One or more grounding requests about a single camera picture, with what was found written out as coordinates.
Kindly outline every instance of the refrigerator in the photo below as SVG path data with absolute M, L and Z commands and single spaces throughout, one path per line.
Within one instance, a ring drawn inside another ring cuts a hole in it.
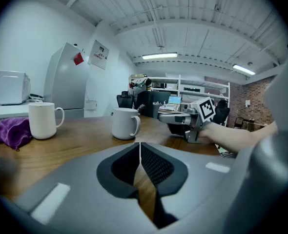
M 74 58 L 78 53 L 83 62 L 76 65 Z M 88 59 L 89 56 L 68 42 L 51 57 L 45 78 L 44 102 L 63 108 L 65 118 L 84 117 Z M 61 117 L 61 111 L 56 111 L 56 118 Z

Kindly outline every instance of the computer monitor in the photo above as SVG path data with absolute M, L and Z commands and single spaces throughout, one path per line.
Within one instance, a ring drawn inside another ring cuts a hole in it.
M 158 101 L 161 104 L 163 104 L 164 101 L 167 104 L 169 101 L 169 97 L 171 95 L 170 92 L 166 92 L 166 91 L 151 91 L 151 93 L 154 95 L 153 102 Z
M 179 97 L 179 96 L 170 96 L 168 103 L 170 103 L 170 104 L 180 104 L 181 103 L 181 97 Z

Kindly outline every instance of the ceiling light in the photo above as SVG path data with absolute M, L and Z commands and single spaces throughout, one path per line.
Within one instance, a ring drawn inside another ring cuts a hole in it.
M 171 53 L 160 53 L 160 54 L 150 54 L 150 55 L 143 55 L 142 58 L 144 60 L 146 59 L 155 59 L 155 58 L 168 58 L 168 57 L 177 57 L 177 52 L 171 52 Z
M 239 65 L 237 65 L 237 64 L 233 65 L 233 68 L 236 68 L 236 69 L 238 69 L 238 70 L 241 70 L 241 71 L 243 71 L 243 72 L 245 72 L 245 73 L 247 73 L 247 74 L 250 74 L 250 75 L 252 75 L 252 76 L 255 74 L 254 72 L 248 70 L 247 68 L 243 68 L 243 67 L 241 67 L 241 66 L 239 66 Z

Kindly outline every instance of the ceiling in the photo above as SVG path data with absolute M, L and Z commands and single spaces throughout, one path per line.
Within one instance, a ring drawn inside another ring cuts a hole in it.
M 230 70 L 239 64 L 261 73 L 288 56 L 288 28 L 268 0 L 58 1 L 93 25 L 108 21 L 135 63 L 145 54 L 178 52 L 171 62 Z

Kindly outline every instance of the red magnet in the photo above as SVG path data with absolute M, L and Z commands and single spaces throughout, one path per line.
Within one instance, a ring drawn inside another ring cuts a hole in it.
M 81 62 L 84 62 L 81 53 L 79 52 L 74 58 L 75 65 L 77 66 Z

